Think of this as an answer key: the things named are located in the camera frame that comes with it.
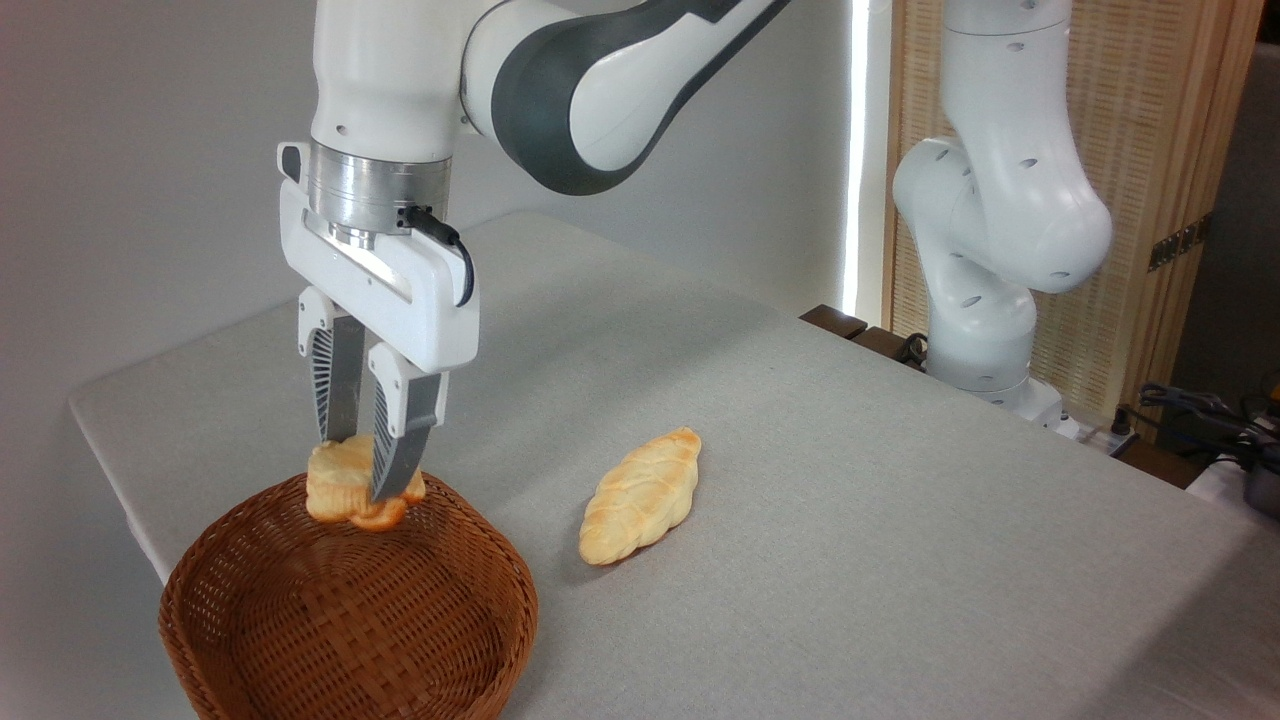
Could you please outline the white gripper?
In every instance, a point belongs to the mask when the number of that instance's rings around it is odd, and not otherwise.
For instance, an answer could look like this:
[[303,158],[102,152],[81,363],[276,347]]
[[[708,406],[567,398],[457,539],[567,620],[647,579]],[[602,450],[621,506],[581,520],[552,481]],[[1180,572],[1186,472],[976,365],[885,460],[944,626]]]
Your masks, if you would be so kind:
[[365,325],[384,341],[369,352],[371,500],[384,502],[407,489],[444,419],[443,372],[477,352],[474,264],[443,220],[451,161],[381,161],[310,142],[279,145],[276,165],[282,249],[311,284],[297,300],[297,348],[320,439],[357,433]]

